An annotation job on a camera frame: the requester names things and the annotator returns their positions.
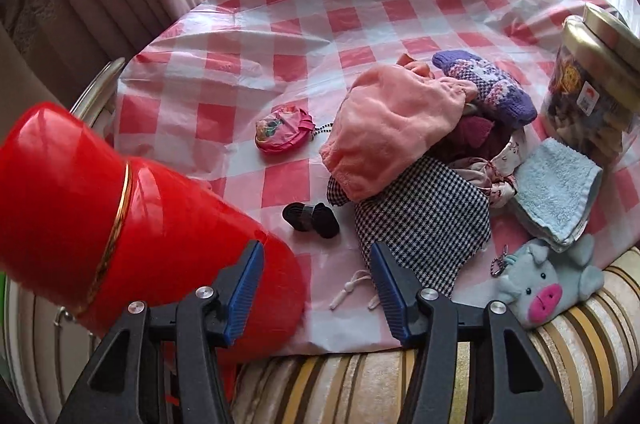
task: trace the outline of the pink coin purse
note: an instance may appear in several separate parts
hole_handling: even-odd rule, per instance
[[[308,140],[316,125],[297,106],[282,106],[255,123],[255,145],[265,153],[282,153]]]

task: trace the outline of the blue gripper pad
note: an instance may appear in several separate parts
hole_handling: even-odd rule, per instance
[[[414,337],[409,328],[408,313],[410,308],[417,309],[415,295],[422,285],[413,272],[398,265],[384,243],[376,242],[371,246],[370,260],[371,276],[385,311],[386,323],[391,335],[405,346]]]
[[[253,249],[245,248],[233,267],[233,272],[238,274],[233,274],[237,278],[236,288],[226,302],[227,317],[223,339],[227,346],[231,346],[244,332],[244,325],[254,302],[255,291],[258,288],[263,267],[264,248],[259,242],[255,242]]]

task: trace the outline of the gold band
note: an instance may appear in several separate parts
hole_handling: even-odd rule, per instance
[[[89,290],[87,292],[86,301],[83,305],[79,306],[74,311],[74,315],[76,317],[80,316],[84,311],[86,311],[87,308],[89,308],[91,303],[94,302],[95,296],[97,296],[98,290],[100,290],[102,280],[104,279],[105,274],[107,274],[109,264],[111,263],[111,258],[113,258],[114,251],[116,250],[118,237],[120,236],[122,226],[124,225],[124,219],[126,218],[127,211],[129,210],[132,183],[133,180],[131,179],[131,169],[129,167],[129,162],[127,162],[124,169],[124,183],[122,184],[120,203],[118,203],[118,210],[116,211],[116,216],[113,220],[113,225],[111,226],[109,239],[107,240],[107,245],[104,247],[102,259],[100,260],[100,263],[95,270],[94,280],[92,281],[91,286],[89,287]]]

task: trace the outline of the plastic tablecloth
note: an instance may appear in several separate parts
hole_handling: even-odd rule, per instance
[[[200,181],[282,237],[308,278],[307,310],[282,352],[321,353],[398,346],[382,308],[362,283],[335,311],[345,283],[364,267],[350,206],[334,211],[340,235],[295,232],[283,219],[292,201],[326,201],[329,174],[320,134],[293,152],[264,155],[255,121],[296,104],[316,125],[329,123],[355,77],[403,52],[430,61],[463,48],[518,79],[540,107],[562,21],[603,0],[209,0],[187,13],[127,65],[118,86],[114,145]],[[536,120],[527,148],[546,135]],[[602,186],[587,232],[604,267],[640,236],[640,146]],[[453,299],[484,306],[494,295],[492,259],[529,239],[508,208],[492,215],[489,245],[466,263]]]

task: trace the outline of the pig plush purse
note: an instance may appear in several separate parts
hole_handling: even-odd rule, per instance
[[[532,239],[505,256],[497,279],[500,301],[506,303],[524,328],[552,320],[579,301],[586,301],[604,285],[602,270],[591,264],[594,239],[581,237],[563,253]]]

